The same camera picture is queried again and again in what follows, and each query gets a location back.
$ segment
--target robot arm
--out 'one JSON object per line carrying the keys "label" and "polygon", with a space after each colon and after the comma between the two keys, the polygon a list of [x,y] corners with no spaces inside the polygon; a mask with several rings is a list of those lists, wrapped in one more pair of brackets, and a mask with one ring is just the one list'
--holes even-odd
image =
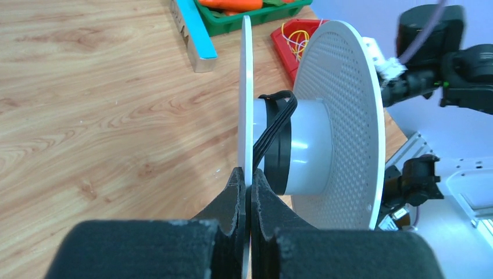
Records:
{"label": "robot arm", "polygon": [[[422,5],[399,18],[397,55],[402,55],[426,25],[437,5]],[[384,107],[416,96],[430,98],[440,87],[440,106],[458,106],[493,114],[493,45],[483,44],[460,50],[465,27],[462,6],[447,6],[414,56],[404,65],[386,61],[376,42],[365,38],[381,78]]]}

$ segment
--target white wall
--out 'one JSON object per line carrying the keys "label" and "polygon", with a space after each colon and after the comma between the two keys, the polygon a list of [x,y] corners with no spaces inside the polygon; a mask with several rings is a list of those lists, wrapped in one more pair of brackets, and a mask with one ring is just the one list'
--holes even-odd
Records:
{"label": "white wall", "polygon": [[[375,38],[385,57],[391,57],[395,56],[399,15],[416,5],[436,2],[313,0],[312,9],[320,18],[344,20],[362,36]],[[493,43],[493,1],[455,0],[448,4],[466,8],[463,48]],[[440,96],[441,91],[437,91],[429,100],[411,99],[389,108],[389,112],[406,135],[421,132],[441,157],[493,156],[493,116],[469,109],[440,108]],[[447,278],[493,278],[493,249],[465,216],[448,201],[429,201],[421,213],[420,234],[435,250]]]}

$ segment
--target white spool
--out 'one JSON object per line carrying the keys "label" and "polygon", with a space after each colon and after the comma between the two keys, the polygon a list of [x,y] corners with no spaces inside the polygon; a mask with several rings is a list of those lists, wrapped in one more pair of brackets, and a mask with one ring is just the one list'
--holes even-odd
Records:
{"label": "white spool", "polygon": [[[253,141],[267,127],[263,99],[253,102]],[[285,195],[317,195],[327,185],[332,160],[331,128],[322,101],[299,100],[291,116],[291,160]],[[265,169],[262,159],[259,168]]]}

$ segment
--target yellow string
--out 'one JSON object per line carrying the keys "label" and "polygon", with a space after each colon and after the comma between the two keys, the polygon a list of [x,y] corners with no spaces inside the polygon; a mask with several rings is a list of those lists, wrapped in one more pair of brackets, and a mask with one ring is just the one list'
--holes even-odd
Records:
{"label": "yellow string", "polygon": [[308,34],[308,32],[306,32],[305,30],[297,30],[297,31],[293,32],[289,37],[286,37],[286,35],[284,34],[284,23],[281,25],[281,34],[283,35],[284,38],[286,38],[286,43],[290,47],[291,52],[296,56],[296,59],[298,61],[300,61],[301,60],[301,54],[305,50],[306,44],[310,40],[310,34]]}

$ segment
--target wood grain surface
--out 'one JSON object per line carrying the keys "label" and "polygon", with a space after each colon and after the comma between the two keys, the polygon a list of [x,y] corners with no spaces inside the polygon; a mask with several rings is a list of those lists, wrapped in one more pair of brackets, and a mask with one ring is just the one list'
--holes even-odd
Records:
{"label": "wood grain surface", "polygon": [[[194,74],[169,1],[0,1],[0,278],[87,219],[187,219],[236,162],[240,32]],[[304,9],[298,17],[313,18]],[[256,95],[290,88],[254,28]],[[387,116],[388,155],[405,141]]]}

